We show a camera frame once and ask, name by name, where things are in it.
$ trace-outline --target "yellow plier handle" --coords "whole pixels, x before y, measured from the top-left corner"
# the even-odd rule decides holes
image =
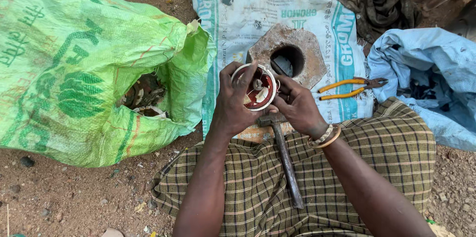
[[[365,84],[365,82],[366,82],[366,80],[365,80],[365,79],[361,79],[361,78],[359,78],[359,79],[343,80],[343,81],[337,82],[337,83],[335,83],[335,84],[331,84],[331,85],[325,86],[325,87],[319,89],[318,92],[319,92],[319,93],[322,93],[322,92],[327,91],[327,90],[329,90],[329,89],[336,88],[336,87],[338,87],[338,86],[345,85],[345,84],[360,84],[360,85],[363,85],[363,84]]]
[[[354,91],[352,91],[352,92],[350,92],[350,93],[347,93],[347,94],[325,95],[325,96],[320,97],[319,100],[327,100],[327,99],[334,99],[334,98],[352,97],[352,96],[354,96],[354,95],[356,95],[356,94],[358,94],[358,93],[364,92],[364,90],[365,90],[365,87],[359,88],[359,89],[354,90]]]

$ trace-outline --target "hammer head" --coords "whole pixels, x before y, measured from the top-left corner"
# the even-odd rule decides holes
[[[280,112],[278,113],[270,113],[267,116],[261,116],[256,120],[256,123],[258,124],[259,127],[266,127],[266,126],[271,126],[273,123],[284,123],[287,122],[286,118],[284,115]]]

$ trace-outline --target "pliers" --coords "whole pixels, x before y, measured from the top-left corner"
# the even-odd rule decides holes
[[[362,77],[354,77],[354,79],[348,79],[348,80],[343,80],[340,82],[337,82],[335,84],[331,84],[328,86],[325,86],[321,89],[318,90],[319,93],[322,93],[324,91],[327,91],[332,88],[336,88],[341,85],[345,84],[360,84],[360,85],[366,85],[365,87],[359,88],[357,90],[354,90],[350,93],[347,94],[334,94],[334,95],[325,95],[319,98],[319,100],[326,100],[326,99],[333,99],[333,98],[346,98],[346,97],[351,97],[356,94],[362,93],[364,90],[368,88],[380,88],[388,83],[388,79],[385,78],[375,78],[372,80],[368,80]]]

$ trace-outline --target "hammer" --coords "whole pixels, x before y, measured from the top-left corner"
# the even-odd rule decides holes
[[[293,198],[294,208],[303,209],[304,202],[302,200],[301,192],[297,184],[296,175],[294,174],[293,164],[289,156],[288,145],[284,141],[283,132],[281,131],[281,123],[287,122],[282,113],[271,113],[268,116],[262,116],[256,120],[258,126],[271,126],[276,137],[277,147],[281,155],[281,162],[284,167],[284,174],[288,180],[291,197]]]

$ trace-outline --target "hammer handle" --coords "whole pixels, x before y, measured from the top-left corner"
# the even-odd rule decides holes
[[[293,198],[294,208],[303,209],[304,202],[302,200],[301,192],[299,191],[293,163],[291,161],[291,156],[289,156],[289,150],[286,142],[284,141],[281,126],[278,123],[272,123],[271,127],[273,128],[274,136],[276,137],[277,147],[279,148],[279,153],[281,155],[281,162],[284,167],[284,174],[286,175],[286,179],[288,181],[289,190],[291,191],[291,197]]]

